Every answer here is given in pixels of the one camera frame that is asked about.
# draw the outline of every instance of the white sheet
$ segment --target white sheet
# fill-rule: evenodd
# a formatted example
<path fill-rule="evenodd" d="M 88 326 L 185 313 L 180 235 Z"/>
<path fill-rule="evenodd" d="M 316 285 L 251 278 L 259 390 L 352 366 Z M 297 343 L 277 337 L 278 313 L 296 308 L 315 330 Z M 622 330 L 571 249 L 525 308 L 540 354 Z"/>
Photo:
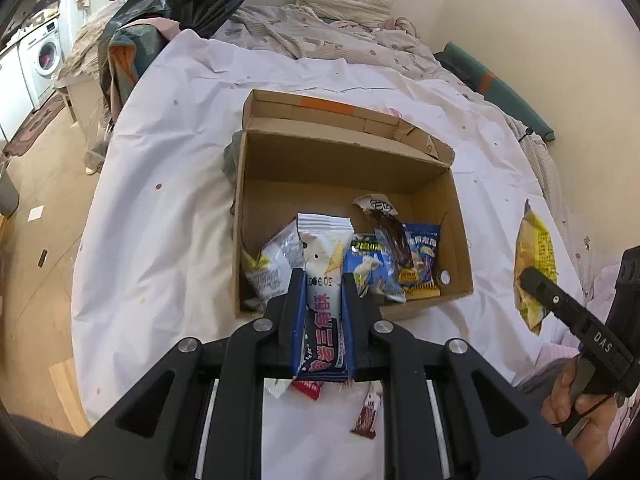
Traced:
<path fill-rule="evenodd" d="M 513 383 L 530 373 L 543 340 L 561 341 L 565 330 L 553 317 L 539 338 L 514 307 L 514 245 L 527 198 L 551 232 L 559 285 L 580 301 L 582 293 L 499 110 L 469 102 L 442 80 L 412 81 L 343 60 L 292 60 L 185 30 L 145 72 L 118 119 L 76 261 L 72 337 L 91 422 L 180 338 L 207 342 L 239 325 L 230 303 L 233 190 L 221 168 L 253 88 L 394 108 L 455 149 L 475 293 L 403 326 L 438 343 L 462 336 Z M 382 437 L 349 433 L 366 389 L 326 384 L 317 402 L 292 391 L 265 396 L 264 477 L 381 478 Z"/>

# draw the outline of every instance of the human hand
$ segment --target human hand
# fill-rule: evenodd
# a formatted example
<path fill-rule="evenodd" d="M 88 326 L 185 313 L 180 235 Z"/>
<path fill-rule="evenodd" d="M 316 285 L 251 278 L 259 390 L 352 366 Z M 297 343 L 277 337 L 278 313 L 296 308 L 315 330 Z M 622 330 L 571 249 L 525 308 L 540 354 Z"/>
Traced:
<path fill-rule="evenodd" d="M 551 395 L 542 405 L 542 416 L 550 424 L 558 424 L 569 418 L 571 413 L 571 399 L 569 388 L 575 377 L 575 359 L 569 361 L 554 383 Z M 604 395 L 581 394 L 575 401 L 575 409 L 582 414 L 600 402 Z M 589 475 L 593 473 L 609 456 L 607 437 L 609 428 L 616 416 L 616 401 L 612 397 L 597 410 L 591 412 L 588 422 L 573 442 L 574 449 L 584 460 Z"/>

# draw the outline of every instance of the pillow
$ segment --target pillow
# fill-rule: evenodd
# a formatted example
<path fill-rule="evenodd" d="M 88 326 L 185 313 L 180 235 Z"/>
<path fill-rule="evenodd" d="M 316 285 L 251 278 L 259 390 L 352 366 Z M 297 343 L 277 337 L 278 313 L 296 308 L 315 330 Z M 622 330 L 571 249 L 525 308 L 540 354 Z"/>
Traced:
<path fill-rule="evenodd" d="M 367 27 L 382 27 L 396 0 L 296 0 L 311 7 L 319 18 L 350 20 Z"/>

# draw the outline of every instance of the bed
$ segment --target bed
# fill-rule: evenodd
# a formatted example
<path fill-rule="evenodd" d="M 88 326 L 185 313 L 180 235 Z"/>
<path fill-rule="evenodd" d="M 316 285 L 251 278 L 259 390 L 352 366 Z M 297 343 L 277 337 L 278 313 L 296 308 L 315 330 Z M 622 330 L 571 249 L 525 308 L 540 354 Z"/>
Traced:
<path fill-rule="evenodd" d="M 543 348 L 563 342 L 566 327 L 553 315 L 537 336 L 514 307 L 526 200 L 550 231 L 564 290 L 588 298 L 598 270 L 543 141 L 525 136 L 523 124 L 403 30 L 338 28 L 300 6 L 242 7 L 211 40 L 191 30 L 173 38 L 118 117 L 72 292 L 76 370 L 91 422 L 181 338 L 207 342 L 245 322 L 230 299 L 234 189 L 222 165 L 254 88 L 392 109 L 455 150 L 475 292 L 404 327 L 437 343 L 463 337 L 513 384 L 533 373 Z M 289 390 L 265 395 L 264 477 L 380 478 L 382 437 L 349 433 L 366 390 L 326 384 L 316 402 Z"/>

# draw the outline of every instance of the washing machine door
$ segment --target washing machine door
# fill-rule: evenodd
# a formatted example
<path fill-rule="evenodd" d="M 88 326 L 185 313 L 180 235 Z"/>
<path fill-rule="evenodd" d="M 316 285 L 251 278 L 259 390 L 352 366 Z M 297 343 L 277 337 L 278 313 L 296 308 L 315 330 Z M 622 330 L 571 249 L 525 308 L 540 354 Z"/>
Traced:
<path fill-rule="evenodd" d="M 56 37 L 47 38 L 38 49 L 35 63 L 36 72 L 44 77 L 50 76 L 57 70 L 60 57 L 60 44 L 56 41 Z"/>

